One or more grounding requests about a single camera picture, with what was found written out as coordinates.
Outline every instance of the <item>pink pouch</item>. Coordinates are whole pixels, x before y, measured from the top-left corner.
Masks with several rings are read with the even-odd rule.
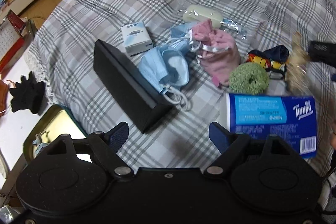
[[[228,86],[230,73],[239,66],[240,55],[234,38],[223,30],[213,30],[211,20],[192,27],[193,39],[202,42],[197,54],[204,70],[212,76],[212,82]]]

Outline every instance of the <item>gray cloth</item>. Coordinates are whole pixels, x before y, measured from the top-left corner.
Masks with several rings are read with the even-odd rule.
[[[218,119],[224,91],[212,84],[196,60],[190,66],[190,82],[183,89],[192,101],[192,110],[173,109],[157,129],[145,135],[93,70],[97,39],[125,52],[120,28],[142,20],[156,45],[166,43],[169,28],[184,23],[176,11],[183,5],[186,8],[186,2],[214,7],[223,17],[253,30],[254,40],[236,40],[241,56],[254,48],[264,51],[279,44],[291,49],[291,35],[296,30],[303,36],[305,49],[310,40],[336,41],[336,0],[63,0],[36,34],[30,53],[49,77],[57,99],[71,109],[87,133],[108,131],[121,121],[128,122],[130,137],[118,155],[135,170],[140,166],[203,169],[219,156],[209,140],[208,127]],[[137,64],[141,57],[139,54],[131,60]],[[328,123],[333,119],[334,89],[327,65],[311,64],[309,75],[319,125],[317,157],[309,162],[323,175],[333,151]],[[324,196],[322,206],[328,193]]]

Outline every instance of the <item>metal tray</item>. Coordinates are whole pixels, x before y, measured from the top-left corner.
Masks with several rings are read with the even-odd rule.
[[[23,154],[28,164],[34,159],[33,154],[36,150],[36,147],[33,146],[33,141],[36,139],[37,134],[44,131],[48,132],[48,134],[42,136],[43,142],[52,142],[61,134],[83,133],[87,136],[80,125],[72,118],[69,110],[61,105],[52,105],[37,122],[23,144]]]

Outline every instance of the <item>fuzzy green hair tie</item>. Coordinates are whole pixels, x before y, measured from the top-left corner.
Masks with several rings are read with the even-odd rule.
[[[268,75],[257,63],[244,63],[231,72],[230,89],[234,93],[256,95],[268,88]]]

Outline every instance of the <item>white table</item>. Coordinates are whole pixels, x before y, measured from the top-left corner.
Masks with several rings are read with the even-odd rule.
[[[28,66],[23,57],[21,57],[3,80],[9,79],[13,82],[21,82],[21,76],[24,75],[28,78],[29,72]],[[11,99],[12,96],[8,93],[7,106],[9,106]],[[19,110],[15,113],[9,109],[6,114],[0,118],[0,150],[3,158],[7,162],[9,170],[7,179],[4,179],[0,175],[0,192],[5,195],[10,194],[17,176],[26,165],[23,156],[23,143],[40,118],[41,116],[32,114],[28,109]],[[71,137],[73,139],[85,138],[82,133],[77,132],[71,134]],[[83,160],[90,161],[89,155],[80,155],[79,157]],[[0,207],[5,202],[7,202],[6,198],[0,197]]]

